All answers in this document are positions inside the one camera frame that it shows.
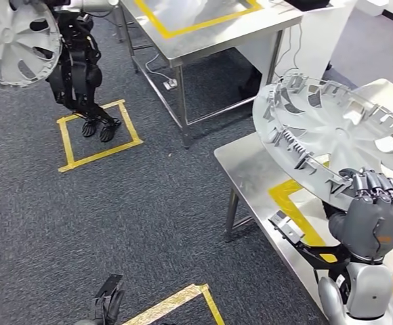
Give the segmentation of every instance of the gray carpet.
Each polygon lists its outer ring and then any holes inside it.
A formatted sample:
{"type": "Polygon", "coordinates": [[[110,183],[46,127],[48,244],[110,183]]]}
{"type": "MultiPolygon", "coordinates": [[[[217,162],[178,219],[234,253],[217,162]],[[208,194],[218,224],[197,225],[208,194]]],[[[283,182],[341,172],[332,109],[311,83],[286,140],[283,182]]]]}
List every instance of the gray carpet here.
{"type": "MultiPolygon", "coordinates": [[[[88,316],[110,273],[124,275],[120,322],[207,283],[226,324],[325,324],[255,225],[223,241],[229,186],[213,151],[253,132],[249,107],[195,126],[184,150],[178,129],[111,36],[113,26],[96,24],[104,76],[98,101],[126,99],[144,143],[59,173],[66,161],[56,120],[68,111],[46,83],[0,92],[0,325],[72,324],[88,316]]],[[[236,101],[249,70],[236,51],[187,68],[190,110],[236,101]]],[[[334,70],[326,77],[348,83],[334,70]]],[[[79,126],[69,123],[76,157],[113,146],[83,139],[79,126]]],[[[129,136],[122,129],[114,144],[129,136]]],[[[207,313],[197,300],[165,322],[206,325],[212,321],[207,313]]]]}

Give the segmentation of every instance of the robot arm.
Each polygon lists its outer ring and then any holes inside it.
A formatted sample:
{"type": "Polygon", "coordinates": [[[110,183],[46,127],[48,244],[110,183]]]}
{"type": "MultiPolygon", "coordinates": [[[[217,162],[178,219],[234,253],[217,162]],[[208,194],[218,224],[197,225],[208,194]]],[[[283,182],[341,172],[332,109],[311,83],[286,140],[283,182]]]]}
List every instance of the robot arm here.
{"type": "Polygon", "coordinates": [[[119,0],[23,0],[25,4],[42,2],[57,12],[109,12],[119,0]]]}
{"type": "Polygon", "coordinates": [[[323,202],[333,247],[308,246],[289,217],[278,212],[270,220],[314,269],[324,313],[331,325],[393,325],[393,275],[383,264],[393,249],[393,179],[369,170],[345,169],[356,197],[348,210],[323,202]],[[320,254],[332,254],[328,262],[320,254]],[[329,270],[319,279],[315,270],[329,270]]]}

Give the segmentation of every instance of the humanoid robot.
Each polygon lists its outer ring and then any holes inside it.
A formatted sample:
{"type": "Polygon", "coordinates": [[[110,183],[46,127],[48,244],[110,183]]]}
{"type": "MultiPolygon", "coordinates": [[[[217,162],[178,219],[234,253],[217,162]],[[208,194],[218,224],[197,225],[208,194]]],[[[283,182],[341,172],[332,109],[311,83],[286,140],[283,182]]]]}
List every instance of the humanoid robot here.
{"type": "Polygon", "coordinates": [[[323,202],[338,246],[308,246],[292,236],[292,221],[282,212],[270,220],[314,269],[323,312],[331,325],[393,325],[393,275],[383,264],[393,249],[393,179],[374,171],[340,172],[356,197],[347,212],[323,202]],[[331,254],[327,262],[320,254],[331,254]],[[319,279],[317,270],[328,270],[319,279]]]}
{"type": "Polygon", "coordinates": [[[121,125],[95,102],[101,54],[87,12],[112,11],[118,0],[0,0],[0,87],[24,88],[47,78],[55,99],[85,120],[102,142],[121,125]],[[25,68],[21,68],[23,62],[25,68]]]}

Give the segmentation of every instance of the metal table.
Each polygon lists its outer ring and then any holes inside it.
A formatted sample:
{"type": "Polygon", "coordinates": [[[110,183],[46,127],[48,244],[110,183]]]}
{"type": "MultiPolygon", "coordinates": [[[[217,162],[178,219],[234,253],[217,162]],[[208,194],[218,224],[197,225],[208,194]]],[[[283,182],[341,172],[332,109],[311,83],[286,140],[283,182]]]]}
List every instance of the metal table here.
{"type": "MultiPolygon", "coordinates": [[[[375,81],[357,92],[393,110],[393,84],[388,81],[375,81]]],[[[283,239],[268,220],[282,209],[292,219],[299,219],[299,222],[295,221],[305,233],[305,239],[308,244],[336,245],[338,242],[329,232],[321,202],[289,179],[272,160],[257,133],[218,148],[215,156],[232,188],[226,222],[226,240],[230,240],[235,228],[248,221],[256,221],[283,261],[321,308],[312,267],[283,239]],[[235,222],[239,199],[248,208],[251,217],[235,222]]],[[[385,257],[385,264],[393,272],[393,251],[385,257]]]]}
{"type": "Polygon", "coordinates": [[[252,102],[248,98],[216,112],[189,121],[183,84],[183,65],[210,56],[257,38],[272,39],[272,52],[267,54],[271,69],[270,83],[274,73],[284,29],[298,24],[302,13],[287,3],[269,0],[121,0],[135,22],[156,47],[169,67],[175,71],[178,89],[178,115],[175,114],[150,78],[144,64],[136,57],[136,49],[129,36],[125,16],[128,47],[135,70],[141,70],[181,130],[184,147],[190,145],[189,126],[218,116],[252,102]]]}

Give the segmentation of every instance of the yellow tape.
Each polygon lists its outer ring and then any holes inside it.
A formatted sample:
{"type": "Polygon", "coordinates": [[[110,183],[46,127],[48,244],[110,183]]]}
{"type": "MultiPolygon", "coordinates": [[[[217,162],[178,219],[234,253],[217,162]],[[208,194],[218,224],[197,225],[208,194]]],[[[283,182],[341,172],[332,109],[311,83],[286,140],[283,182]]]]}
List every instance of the yellow tape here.
{"type": "Polygon", "coordinates": [[[222,316],[221,316],[219,310],[214,302],[213,298],[212,298],[210,291],[209,291],[209,285],[204,284],[203,286],[200,286],[200,290],[201,290],[201,292],[204,295],[206,302],[207,302],[207,305],[209,305],[209,308],[210,308],[210,311],[212,312],[212,315],[213,315],[213,318],[215,318],[215,321],[216,321],[216,324],[225,325],[222,319],[222,316]]]}
{"type": "Polygon", "coordinates": [[[145,4],[145,0],[135,0],[139,9],[145,14],[157,31],[162,35],[162,37],[165,39],[169,39],[171,37],[176,37],[181,34],[190,33],[195,30],[199,30],[201,28],[213,26],[215,24],[220,24],[221,22],[226,22],[228,20],[238,18],[240,16],[244,16],[246,14],[250,14],[251,12],[256,12],[258,10],[262,9],[262,7],[257,2],[257,0],[247,0],[249,4],[251,5],[251,8],[243,10],[242,12],[237,12],[234,14],[230,14],[227,16],[215,18],[212,20],[208,20],[206,22],[201,22],[200,24],[195,24],[189,27],[181,28],[178,30],[169,31],[167,30],[162,22],[160,22],[156,15],[154,15],[147,4],[145,4]]]}
{"type": "Polygon", "coordinates": [[[64,145],[64,151],[67,158],[67,166],[73,167],[75,163],[73,157],[73,150],[72,150],[72,144],[70,143],[70,137],[67,125],[66,124],[65,118],[60,118],[57,121],[61,131],[61,137],[63,137],[63,144],[64,145]]]}
{"type": "Polygon", "coordinates": [[[213,298],[212,298],[207,284],[202,286],[191,284],[187,286],[183,290],[178,291],[178,293],[161,301],[160,303],[144,312],[140,313],[139,315],[128,320],[122,325],[149,325],[201,294],[204,296],[217,325],[225,325],[213,301],[213,298]]]}
{"type": "MultiPolygon", "coordinates": [[[[324,246],[326,243],[317,232],[311,225],[305,215],[298,209],[289,196],[295,192],[301,190],[302,187],[296,181],[290,179],[284,183],[271,188],[268,193],[285,214],[290,217],[296,223],[305,234],[306,240],[310,246],[324,246]]],[[[328,262],[335,262],[336,259],[333,255],[321,255],[328,262]]]]}
{"type": "MultiPolygon", "coordinates": [[[[301,190],[302,187],[296,181],[290,179],[284,183],[271,188],[268,193],[271,195],[283,213],[290,217],[296,223],[305,234],[304,240],[310,246],[324,246],[326,243],[317,232],[309,223],[299,209],[295,206],[289,196],[297,191],[301,190]]],[[[336,259],[333,255],[322,254],[321,257],[328,262],[335,262],[336,259]]]]}
{"type": "Polygon", "coordinates": [[[122,325],[149,325],[200,294],[199,287],[191,284],[122,325]]]}
{"type": "Polygon", "coordinates": [[[139,144],[144,143],[141,139],[139,138],[135,127],[133,126],[133,123],[132,123],[132,120],[130,119],[130,116],[129,115],[128,111],[126,109],[125,101],[124,100],[117,100],[116,102],[112,102],[110,104],[106,104],[102,106],[104,110],[107,108],[111,108],[114,106],[118,106],[119,109],[119,112],[122,116],[122,119],[125,122],[125,125],[126,126],[127,130],[129,132],[130,136],[132,137],[132,141],[129,142],[128,144],[122,144],[120,146],[105,150],[104,152],[100,152],[98,154],[94,154],[92,156],[82,158],[80,160],[74,160],[73,152],[70,143],[70,138],[69,135],[69,132],[67,130],[67,122],[74,120],[76,118],[79,118],[76,115],[69,115],[60,118],[57,121],[57,123],[60,126],[60,130],[61,131],[61,136],[63,137],[63,144],[64,146],[64,151],[66,153],[66,157],[67,159],[67,164],[66,166],[59,168],[58,171],[64,173],[65,171],[70,171],[71,169],[75,169],[76,167],[79,167],[82,165],[92,163],[95,160],[104,158],[107,156],[110,156],[111,154],[116,154],[117,152],[123,151],[126,149],[138,146],[139,144]]]}

